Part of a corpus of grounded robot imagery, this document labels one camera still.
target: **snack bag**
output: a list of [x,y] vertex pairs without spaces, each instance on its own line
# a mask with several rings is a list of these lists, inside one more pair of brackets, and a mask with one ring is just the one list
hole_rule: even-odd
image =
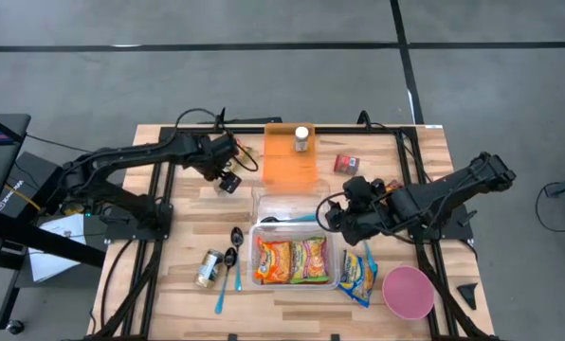
[[293,269],[291,284],[326,283],[327,276],[327,240],[312,238],[301,242],[292,242]]
[[369,267],[365,261],[352,251],[344,251],[343,273],[338,285],[348,296],[369,308],[369,297],[373,290],[377,269]]
[[262,255],[255,278],[263,284],[287,283],[291,278],[291,242],[263,242],[258,237],[257,244]]

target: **wooden table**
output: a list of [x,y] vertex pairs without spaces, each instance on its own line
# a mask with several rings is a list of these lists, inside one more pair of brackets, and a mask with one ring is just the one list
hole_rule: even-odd
[[[160,127],[162,125],[137,126],[134,144],[156,142]],[[416,129],[427,173],[438,178],[452,172],[443,129],[428,126],[417,126]],[[264,149],[262,135],[236,136],[261,155]],[[338,153],[360,157],[359,174],[368,180],[379,177],[386,182],[393,179],[402,181],[396,142],[391,135],[319,135],[317,148],[319,179],[329,184],[331,192],[339,191],[349,178],[332,172]],[[261,164],[262,158],[258,157],[257,161]],[[129,169],[124,187],[136,194],[146,193],[152,169],[152,166]],[[162,167],[158,193],[162,193],[166,169],[166,166]],[[368,309],[353,302],[340,290],[295,292],[248,289],[247,247],[243,245],[240,260],[243,288],[247,289],[240,293],[234,291],[235,272],[231,271],[224,311],[216,315],[214,308],[223,276],[213,289],[200,288],[193,280],[209,248],[224,251],[230,246],[229,232],[233,226],[241,227],[247,235],[253,225],[250,221],[253,208],[251,187],[261,185],[261,172],[238,170],[237,173],[243,178],[243,183],[230,195],[217,194],[213,183],[203,180],[195,170],[181,170],[181,167],[176,170],[172,195],[173,226],[170,238],[164,242],[149,336],[151,340],[226,339],[229,333],[237,333],[241,340],[330,339],[332,333],[340,334],[342,340],[429,339],[426,319],[402,320],[383,302],[381,285],[385,275],[401,264],[417,266],[412,245],[383,236],[369,241],[379,265],[379,274]],[[340,235],[337,236],[340,238],[339,245],[349,246],[343,243]],[[123,244],[115,242],[107,251],[93,309],[98,321],[103,283]],[[474,255],[456,241],[443,241],[442,249],[451,293],[477,326],[493,333]],[[114,270],[107,293],[106,319],[128,293],[136,250],[137,242],[134,242]],[[358,247],[356,252],[364,255],[362,247]],[[476,287],[476,311],[465,304],[455,289],[458,285],[472,282],[479,283]],[[141,296],[136,305],[132,333],[138,333],[143,302]],[[440,298],[436,312],[441,333],[446,333]]]

